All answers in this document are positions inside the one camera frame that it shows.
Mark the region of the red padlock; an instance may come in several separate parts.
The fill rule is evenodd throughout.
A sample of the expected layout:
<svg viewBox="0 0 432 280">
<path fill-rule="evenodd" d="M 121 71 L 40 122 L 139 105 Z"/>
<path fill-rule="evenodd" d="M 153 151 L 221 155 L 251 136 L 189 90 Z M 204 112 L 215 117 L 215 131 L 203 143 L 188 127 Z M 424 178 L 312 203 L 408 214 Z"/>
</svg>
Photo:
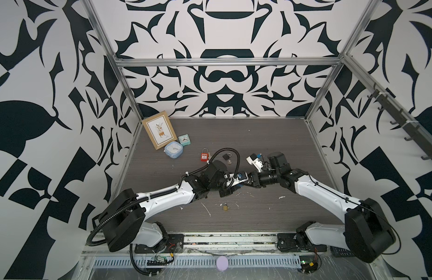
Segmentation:
<svg viewBox="0 0 432 280">
<path fill-rule="evenodd" d="M 209 160 L 209 150 L 207 148 L 203 148 L 201 156 L 200 156 L 200 160 L 202 162 L 206 162 Z"/>
</svg>

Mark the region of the small black padlock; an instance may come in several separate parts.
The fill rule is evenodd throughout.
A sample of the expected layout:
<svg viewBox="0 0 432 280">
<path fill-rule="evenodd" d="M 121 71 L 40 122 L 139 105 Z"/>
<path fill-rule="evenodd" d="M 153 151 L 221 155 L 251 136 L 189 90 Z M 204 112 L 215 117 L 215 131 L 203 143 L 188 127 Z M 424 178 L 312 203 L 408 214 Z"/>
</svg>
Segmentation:
<svg viewBox="0 0 432 280">
<path fill-rule="evenodd" d="M 226 154 L 223 155 L 223 158 L 224 158 L 224 160 L 226 160 L 226 161 L 230 160 L 231 157 L 232 157 L 232 154 L 231 154 L 231 153 L 226 153 Z"/>
</svg>

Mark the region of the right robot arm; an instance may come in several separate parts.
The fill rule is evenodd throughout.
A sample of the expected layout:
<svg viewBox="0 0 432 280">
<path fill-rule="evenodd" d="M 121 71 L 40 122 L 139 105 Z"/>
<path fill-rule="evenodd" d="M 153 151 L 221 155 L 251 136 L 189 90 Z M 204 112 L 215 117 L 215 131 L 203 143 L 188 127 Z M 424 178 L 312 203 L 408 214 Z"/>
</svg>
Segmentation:
<svg viewBox="0 0 432 280">
<path fill-rule="evenodd" d="M 315 221 L 303 224 L 295 232 L 297 248 L 309 250 L 320 245 L 334 246 L 350 251 L 365 263 L 371 263 L 380 255 L 387 255 L 392 245 L 401 243 L 398 232 L 375 200 L 361 200 L 328 187 L 307 171 L 293 169 L 281 152 L 268 155 L 267 163 L 255 154 L 246 160 L 256 169 L 248 175 L 250 186 L 261 188 L 279 184 L 294 194 L 308 198 L 340 220 L 339 225 Z"/>
</svg>

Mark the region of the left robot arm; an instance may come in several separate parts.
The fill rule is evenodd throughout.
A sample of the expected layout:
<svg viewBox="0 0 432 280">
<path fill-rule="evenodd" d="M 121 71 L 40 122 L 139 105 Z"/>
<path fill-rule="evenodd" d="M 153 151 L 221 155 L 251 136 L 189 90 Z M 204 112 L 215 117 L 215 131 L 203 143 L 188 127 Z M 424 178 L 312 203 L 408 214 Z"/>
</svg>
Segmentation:
<svg viewBox="0 0 432 280">
<path fill-rule="evenodd" d="M 223 152 L 230 152 L 237 157 L 233 173 L 216 159 Z M 182 175 L 177 184 L 153 192 L 124 190 L 93 219 L 93 229 L 86 239 L 86 245 L 107 245 L 110 252 L 128 247 L 130 262 L 136 272 L 147 277 L 158 275 L 160 269 L 142 269 L 136 264 L 134 248 L 143 245 L 156 253 L 167 250 L 170 254 L 168 260 L 154 262 L 159 266 L 167 266 L 175 261 L 177 243 L 170 242 L 163 224 L 148 223 L 147 219 L 173 207 L 207 198 L 212 191 L 219 192 L 220 197 L 231 195 L 237 187 L 247 182 L 247 178 L 239 172 L 240 164 L 241 156 L 236 149 L 222 148 L 203 167 Z"/>
</svg>

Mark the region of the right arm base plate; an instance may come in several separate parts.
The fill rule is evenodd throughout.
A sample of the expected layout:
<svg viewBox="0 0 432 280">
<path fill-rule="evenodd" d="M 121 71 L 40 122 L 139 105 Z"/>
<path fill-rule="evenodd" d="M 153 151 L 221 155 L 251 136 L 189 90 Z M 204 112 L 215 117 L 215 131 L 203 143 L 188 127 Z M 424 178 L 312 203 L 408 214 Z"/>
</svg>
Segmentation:
<svg viewBox="0 0 432 280">
<path fill-rule="evenodd" d="M 314 245 L 303 233 L 278 233 L 277 249 L 282 253 L 327 252 L 326 245 Z"/>
</svg>

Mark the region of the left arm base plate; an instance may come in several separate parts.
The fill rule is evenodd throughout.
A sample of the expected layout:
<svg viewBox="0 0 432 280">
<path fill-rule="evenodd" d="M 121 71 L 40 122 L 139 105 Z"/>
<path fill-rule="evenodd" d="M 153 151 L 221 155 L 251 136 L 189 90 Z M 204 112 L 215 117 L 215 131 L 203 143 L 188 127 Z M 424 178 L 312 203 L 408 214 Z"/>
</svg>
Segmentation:
<svg viewBox="0 0 432 280">
<path fill-rule="evenodd" d="M 135 245 L 135 254 L 154 254 L 154 253 L 169 253 L 170 250 L 182 249 L 184 242 L 184 234 L 170 234 L 167 238 L 153 246 Z"/>
</svg>

